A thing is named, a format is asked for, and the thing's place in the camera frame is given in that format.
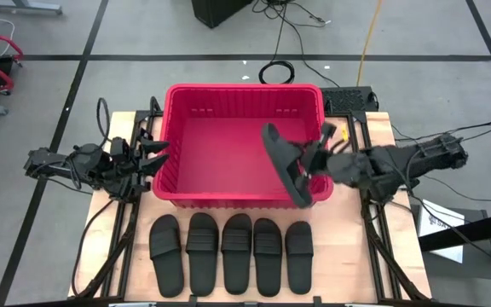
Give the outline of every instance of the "black device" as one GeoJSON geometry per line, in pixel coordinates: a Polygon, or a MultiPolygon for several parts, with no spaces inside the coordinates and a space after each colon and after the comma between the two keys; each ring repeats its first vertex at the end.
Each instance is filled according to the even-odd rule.
{"type": "Polygon", "coordinates": [[[228,17],[253,0],[192,0],[194,16],[209,28],[219,26],[228,17]]]}
{"type": "Polygon", "coordinates": [[[263,127],[264,147],[293,202],[301,208],[312,203],[308,184],[313,175],[328,175],[334,182],[364,188],[371,200],[385,203],[406,183],[400,174],[413,180],[429,171],[460,168],[468,157],[459,144],[461,139],[449,134],[404,148],[375,146],[359,153],[335,154],[326,144],[336,129],[325,123],[320,141],[301,145],[281,138],[272,124],[263,127]]]}
{"type": "Polygon", "coordinates": [[[130,203],[139,193],[150,189],[146,176],[154,176],[169,158],[167,153],[144,158],[147,154],[159,153],[169,143],[153,141],[153,136],[143,128],[133,141],[134,144],[139,142],[137,148],[121,137],[114,137],[109,153],[92,143],[75,146],[68,155],[52,153],[48,148],[32,150],[24,169],[32,178],[68,178],[76,188],[85,183],[93,189],[105,189],[111,200],[130,203]]]}
{"type": "Polygon", "coordinates": [[[325,113],[349,111],[377,112],[378,98],[370,86],[321,88],[325,113]]]}

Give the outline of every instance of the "wooden table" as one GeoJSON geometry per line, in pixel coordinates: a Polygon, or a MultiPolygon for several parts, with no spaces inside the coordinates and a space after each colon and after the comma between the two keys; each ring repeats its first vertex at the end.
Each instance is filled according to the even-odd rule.
{"type": "MultiPolygon", "coordinates": [[[[113,113],[110,137],[130,138],[134,116],[134,112],[113,113]]],[[[390,118],[387,113],[368,113],[367,118],[373,146],[394,144],[390,118]]],[[[339,129],[346,127],[345,119],[329,118],[326,121],[335,124],[339,129]]],[[[155,138],[159,137],[161,124],[162,118],[156,118],[153,129],[155,138]]],[[[360,127],[357,125],[358,136],[361,135],[359,129],[360,127]]],[[[407,195],[404,192],[399,192],[395,201],[408,206],[407,195]]],[[[106,203],[107,194],[105,192],[95,192],[90,202],[88,219],[90,220],[106,203]]],[[[188,300],[191,292],[188,287],[188,256],[184,252],[184,244],[187,242],[189,218],[195,212],[203,211],[216,219],[220,231],[222,231],[223,225],[230,217],[240,212],[247,213],[254,223],[260,217],[274,220],[283,234],[292,223],[298,220],[308,221],[312,227],[315,255],[312,268],[312,290],[310,293],[297,295],[290,291],[287,283],[286,257],[284,254],[280,293],[273,298],[265,298],[257,291],[255,261],[253,259],[251,260],[251,273],[247,292],[242,295],[228,294],[224,288],[222,255],[219,253],[216,287],[210,296],[199,298],[200,302],[310,303],[314,296],[321,296],[324,303],[376,302],[373,274],[368,256],[367,237],[360,215],[360,208],[361,202],[358,191],[342,184],[335,184],[332,196],[328,200],[318,202],[307,210],[181,209],[174,207],[168,201],[157,199],[152,192],[147,192],[142,196],[125,299],[128,301],[188,300]],[[185,273],[185,288],[181,295],[172,299],[163,298],[160,295],[153,263],[149,259],[149,230],[153,222],[164,214],[175,215],[182,231],[182,263],[185,273]]],[[[128,207],[127,210],[126,217],[129,215],[130,208],[128,207]]],[[[78,273],[75,277],[79,291],[86,287],[107,258],[116,211],[117,204],[115,203],[93,222],[89,233],[86,235],[78,273]]],[[[401,265],[418,289],[426,296],[430,296],[430,287],[411,213],[397,206],[386,206],[385,211],[393,253],[397,263],[401,265]]],[[[386,297],[390,298],[387,268],[382,258],[380,260],[385,294],[386,297]]],[[[114,268],[111,295],[117,293],[120,269],[121,263],[118,261],[114,268]]]]}

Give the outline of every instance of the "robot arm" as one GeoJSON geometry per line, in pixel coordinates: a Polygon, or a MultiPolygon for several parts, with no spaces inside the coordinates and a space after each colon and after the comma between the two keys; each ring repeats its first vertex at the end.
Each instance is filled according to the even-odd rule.
{"type": "Polygon", "coordinates": [[[274,168],[295,204],[310,206],[308,189],[311,176],[327,175],[336,183],[368,190],[371,200],[386,202],[407,183],[433,170],[460,168],[467,153],[461,139],[443,134],[431,141],[398,148],[376,146],[359,153],[334,153],[326,149],[336,127],[325,123],[321,140],[306,145],[291,143],[280,137],[276,127],[263,127],[263,141],[274,168]]]}
{"type": "Polygon", "coordinates": [[[75,147],[69,155],[40,148],[30,151],[24,169],[32,178],[57,176],[73,180],[78,188],[81,183],[93,189],[103,188],[112,200],[129,203],[137,195],[135,192],[149,190],[146,176],[154,176],[169,158],[168,154],[142,158],[144,153],[159,153],[168,147],[168,142],[153,141],[144,130],[138,141],[139,147],[131,148],[125,139],[115,137],[109,153],[96,144],[75,147]]]}

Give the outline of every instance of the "black slide sandal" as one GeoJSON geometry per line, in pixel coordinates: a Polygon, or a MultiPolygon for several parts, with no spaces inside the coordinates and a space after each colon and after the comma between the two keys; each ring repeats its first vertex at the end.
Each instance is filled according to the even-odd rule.
{"type": "Polygon", "coordinates": [[[296,222],[286,233],[287,279],[295,294],[306,294],[312,287],[312,229],[306,222],[296,222]]]}
{"type": "Polygon", "coordinates": [[[222,229],[222,267],[225,289],[242,294],[249,286],[251,219],[246,214],[231,217],[222,229]]]}
{"type": "Polygon", "coordinates": [[[265,297],[273,297],[281,286],[281,232],[267,218],[258,219],[253,232],[257,290],[265,297]]]}
{"type": "Polygon", "coordinates": [[[154,221],[149,234],[149,252],[160,294],[173,298],[183,290],[183,265],[179,223],[172,215],[154,221]]]}
{"type": "Polygon", "coordinates": [[[206,296],[213,291],[217,274],[219,228],[205,213],[194,213],[188,226],[187,254],[191,291],[206,296]]]}

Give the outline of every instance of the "black cable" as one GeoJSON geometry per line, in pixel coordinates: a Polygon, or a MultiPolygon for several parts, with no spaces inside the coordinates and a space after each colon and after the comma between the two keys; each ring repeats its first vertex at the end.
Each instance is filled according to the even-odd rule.
{"type": "Polygon", "coordinates": [[[459,127],[459,128],[447,130],[447,131],[444,131],[444,132],[438,132],[438,133],[433,133],[433,134],[430,134],[430,135],[427,135],[427,136],[419,136],[419,137],[406,136],[406,135],[402,134],[394,125],[391,125],[391,127],[393,127],[393,129],[395,129],[399,135],[401,135],[402,137],[404,137],[402,139],[401,138],[396,139],[396,141],[399,141],[399,142],[416,142],[416,141],[419,141],[421,139],[425,139],[425,138],[428,138],[428,137],[440,136],[440,135],[445,134],[445,133],[453,134],[453,133],[458,132],[458,131],[472,129],[472,128],[479,128],[479,127],[483,127],[483,126],[487,126],[487,125],[491,125],[491,122],[487,122],[487,123],[484,123],[484,124],[478,124],[478,125],[468,125],[468,126],[464,126],[464,127],[459,127]]]}
{"type": "Polygon", "coordinates": [[[315,72],[318,76],[322,77],[326,81],[329,81],[329,82],[333,83],[336,87],[340,87],[340,85],[338,85],[332,79],[324,76],[323,74],[321,74],[320,72],[318,72],[317,70],[315,70],[313,67],[311,67],[308,64],[308,62],[306,61],[306,59],[304,58],[303,38],[301,37],[300,32],[297,29],[297,26],[312,26],[312,25],[294,24],[293,22],[290,22],[286,18],[287,4],[289,4],[289,3],[296,4],[298,7],[300,7],[305,12],[307,12],[310,15],[311,18],[313,18],[313,19],[315,19],[315,20],[317,20],[319,22],[320,22],[320,20],[323,20],[323,19],[320,18],[320,17],[318,17],[318,16],[315,16],[310,11],[308,11],[307,9],[305,9],[302,5],[297,4],[297,3],[293,3],[292,1],[293,0],[267,0],[267,1],[264,1],[263,0],[263,3],[266,4],[266,7],[264,9],[261,9],[261,10],[255,10],[255,7],[260,2],[260,0],[257,0],[255,2],[255,4],[253,5],[253,7],[251,8],[251,11],[253,13],[264,13],[271,20],[276,19],[277,17],[280,17],[281,18],[280,33],[278,34],[278,40],[277,40],[277,43],[276,43],[276,50],[274,52],[274,56],[272,57],[272,60],[266,66],[264,66],[263,68],[261,68],[261,71],[259,72],[259,76],[258,76],[259,77],[259,82],[261,82],[262,84],[266,84],[266,81],[264,80],[264,77],[263,77],[264,71],[266,71],[267,68],[272,67],[272,66],[283,66],[283,67],[289,69],[289,71],[290,71],[290,74],[289,75],[290,76],[289,76],[289,78],[285,82],[283,82],[283,84],[290,84],[290,83],[292,83],[294,81],[294,78],[295,78],[295,69],[294,69],[294,66],[291,64],[291,62],[289,62],[289,61],[274,61],[275,58],[276,58],[276,56],[277,56],[277,53],[278,53],[278,48],[280,46],[280,40],[281,40],[281,33],[282,33],[282,29],[283,29],[283,23],[285,22],[287,25],[289,25],[290,27],[292,27],[293,30],[295,31],[295,33],[298,35],[298,41],[300,43],[300,49],[301,49],[301,60],[303,61],[304,65],[309,70],[311,70],[312,72],[315,72]],[[267,14],[267,11],[269,9],[272,9],[277,14],[277,16],[275,16],[275,17],[269,16],[267,14]]]}
{"type": "Polygon", "coordinates": [[[107,101],[104,98],[98,99],[98,103],[96,104],[95,118],[96,118],[96,122],[98,125],[98,129],[100,130],[101,136],[103,136],[103,139],[101,140],[100,145],[97,145],[95,149],[93,149],[92,151],[89,151],[89,152],[82,152],[79,150],[80,149],[79,147],[75,146],[73,149],[73,152],[71,152],[69,155],[67,155],[62,161],[53,161],[53,162],[49,162],[49,163],[45,163],[43,165],[40,165],[32,171],[30,176],[35,175],[39,170],[41,170],[42,168],[44,168],[48,165],[54,165],[54,164],[59,164],[59,163],[67,164],[69,166],[69,169],[70,169],[70,176],[71,176],[71,179],[73,182],[73,186],[75,186],[75,188],[77,190],[80,190],[82,188],[82,184],[81,184],[80,179],[79,179],[79,174],[77,172],[77,168],[75,167],[75,164],[73,163],[73,158],[75,158],[78,154],[96,153],[98,150],[103,150],[103,146],[106,144],[106,142],[111,142],[111,140],[109,140],[109,126],[110,126],[109,108],[107,106],[107,101]],[[103,129],[103,127],[101,127],[101,115],[100,115],[101,107],[103,107],[104,115],[106,118],[106,129],[105,130],[103,129]]]}
{"type": "Polygon", "coordinates": [[[313,68],[312,66],[310,66],[308,64],[308,62],[306,61],[306,59],[304,59],[304,46],[303,46],[303,38],[300,36],[300,32],[297,30],[297,28],[291,23],[289,22],[288,20],[286,20],[285,16],[282,17],[283,20],[289,25],[291,26],[291,28],[293,28],[293,30],[295,30],[295,33],[298,35],[298,42],[300,43],[300,51],[301,51],[301,59],[303,60],[303,63],[304,65],[309,68],[309,70],[311,70],[312,72],[315,72],[318,76],[324,78],[326,81],[329,81],[331,82],[332,84],[334,84],[336,87],[340,87],[340,85],[338,85],[336,82],[332,81],[332,79],[322,75],[320,72],[318,72],[317,70],[315,70],[315,68],[313,68]]]}
{"type": "MultiPolygon", "coordinates": [[[[476,136],[472,136],[469,138],[469,140],[471,139],[474,139],[476,137],[479,137],[479,136],[482,136],[486,134],[486,132],[483,132],[479,135],[476,135],[476,136]]],[[[455,142],[462,142],[462,139],[456,139],[455,142]]],[[[442,146],[447,146],[448,143],[446,144],[437,144],[437,145],[433,145],[433,146],[429,146],[427,148],[423,148],[423,150],[430,150],[430,149],[433,149],[433,148],[437,148],[437,147],[442,147],[442,146]]],[[[457,230],[454,226],[442,221],[439,217],[437,217],[436,215],[434,215],[428,208],[427,206],[425,205],[424,201],[420,198],[418,198],[416,195],[414,195],[414,192],[413,190],[410,188],[410,167],[411,167],[411,164],[412,164],[412,161],[414,160],[414,158],[416,158],[416,156],[420,153],[422,153],[423,151],[422,150],[418,150],[415,154],[413,154],[410,159],[408,160],[407,162],[407,171],[405,172],[405,174],[403,175],[401,171],[399,171],[399,169],[395,168],[395,170],[398,172],[398,174],[403,178],[404,180],[404,183],[405,185],[407,186],[407,191],[408,191],[408,195],[412,198],[414,198],[415,200],[419,201],[419,203],[424,207],[424,209],[434,218],[436,218],[438,221],[440,221],[441,223],[445,224],[447,227],[449,227],[457,236],[459,236],[465,243],[473,246],[474,248],[476,248],[477,250],[479,250],[480,252],[482,252],[483,254],[485,254],[486,256],[490,257],[491,258],[491,254],[489,254],[488,252],[484,251],[480,246],[478,246],[477,244],[473,243],[471,240],[469,240],[464,234],[462,234],[459,230],[457,230]]]]}
{"type": "Polygon", "coordinates": [[[426,206],[428,206],[431,210],[433,210],[433,211],[435,211],[435,212],[437,212],[439,214],[445,215],[447,217],[458,218],[458,219],[460,219],[460,220],[462,220],[462,221],[464,221],[466,223],[470,223],[470,221],[466,220],[465,218],[459,218],[459,217],[453,216],[452,214],[448,214],[448,213],[443,212],[443,211],[438,211],[437,209],[435,209],[435,208],[433,208],[432,206],[429,206],[429,205],[426,205],[426,206]]]}
{"type": "Polygon", "coordinates": [[[484,131],[483,133],[481,133],[481,134],[479,134],[479,135],[476,135],[476,136],[466,137],[466,138],[465,138],[465,139],[464,139],[462,142],[472,140],[472,139],[477,138],[477,137],[479,137],[479,136],[484,136],[484,135],[486,135],[486,134],[488,134],[488,133],[490,133],[490,132],[491,132],[491,129],[490,129],[490,130],[488,130],[488,131],[484,131]]]}
{"type": "Polygon", "coordinates": [[[70,190],[72,190],[72,191],[74,191],[74,192],[81,193],[81,194],[86,194],[86,195],[90,195],[90,196],[92,195],[92,193],[89,193],[89,192],[84,192],[84,191],[81,191],[81,190],[78,190],[78,189],[72,188],[72,187],[70,187],[70,186],[66,185],[65,183],[63,183],[63,182],[59,182],[59,181],[57,181],[57,180],[55,180],[55,179],[52,179],[52,178],[44,178],[44,179],[45,179],[45,180],[47,180],[47,181],[50,181],[50,182],[58,183],[58,184],[60,184],[62,187],[64,187],[64,188],[68,188],[68,189],[70,189],[70,190]]]}
{"type": "MultiPolygon", "coordinates": [[[[395,206],[398,206],[398,207],[401,207],[407,211],[409,211],[411,214],[413,213],[412,209],[410,209],[409,207],[403,205],[403,204],[399,204],[399,203],[396,203],[395,201],[393,200],[390,200],[388,202],[386,202],[385,204],[380,204],[380,203],[374,203],[374,205],[376,206],[380,206],[381,207],[381,210],[384,210],[385,206],[387,204],[391,204],[391,205],[395,205],[395,206]]],[[[371,219],[368,220],[368,222],[372,222],[374,221],[375,219],[377,219],[378,217],[380,216],[380,213],[377,213],[374,217],[371,217],[371,219]]]]}
{"type": "Polygon", "coordinates": [[[86,226],[84,227],[83,234],[81,235],[81,240],[78,243],[78,251],[77,251],[77,257],[75,258],[75,265],[73,265],[73,273],[72,273],[72,291],[75,296],[78,296],[78,291],[77,288],[75,287],[75,276],[77,274],[77,268],[78,268],[78,263],[81,259],[81,253],[83,252],[83,243],[84,243],[84,237],[86,236],[86,233],[89,231],[90,225],[94,220],[99,217],[108,207],[114,202],[114,200],[109,200],[108,203],[106,203],[92,218],[89,220],[88,223],[86,223],[86,226]]]}
{"type": "MultiPolygon", "coordinates": [[[[268,8],[270,8],[269,4],[267,4],[267,7],[263,11],[265,14],[266,14],[266,9],[268,9],[268,8]]],[[[286,9],[287,9],[287,6],[284,6],[284,8],[283,8],[283,15],[284,16],[286,15],[286,9]]],[[[280,47],[280,40],[281,40],[281,33],[283,31],[283,24],[284,24],[284,20],[281,19],[280,33],[278,34],[278,40],[276,41],[276,50],[274,52],[274,55],[272,55],[272,60],[270,60],[270,62],[267,65],[263,66],[263,68],[261,68],[261,70],[259,71],[258,77],[259,77],[259,82],[261,84],[267,84],[267,82],[264,80],[264,72],[272,66],[282,66],[282,67],[285,67],[289,70],[289,78],[287,78],[286,81],[282,82],[282,84],[291,84],[295,80],[295,67],[293,66],[293,64],[291,64],[291,62],[289,62],[289,61],[275,61],[275,58],[278,55],[278,48],[280,47]]]]}
{"type": "Polygon", "coordinates": [[[349,145],[351,145],[351,142],[350,141],[347,141],[344,146],[342,146],[342,148],[340,148],[338,151],[337,151],[337,154],[341,154],[344,152],[344,150],[346,150],[346,148],[349,147],[349,145]]]}
{"type": "Polygon", "coordinates": [[[334,152],[334,150],[344,142],[344,139],[338,141],[338,142],[335,142],[330,148],[329,148],[329,152],[332,153],[334,152]]]}
{"type": "Polygon", "coordinates": [[[430,180],[433,180],[433,181],[436,181],[436,182],[439,182],[440,184],[446,186],[447,188],[449,188],[450,190],[452,190],[452,192],[456,193],[457,195],[463,197],[463,198],[466,198],[468,200],[474,200],[474,201],[482,201],[482,202],[491,202],[491,200],[489,199],[476,199],[476,198],[472,198],[470,196],[467,196],[467,195],[464,195],[458,191],[456,191],[454,188],[452,188],[450,185],[448,185],[448,183],[444,182],[443,180],[441,179],[437,179],[437,178],[434,178],[434,177],[429,177],[427,175],[424,175],[425,178],[427,179],[430,179],[430,180]]]}

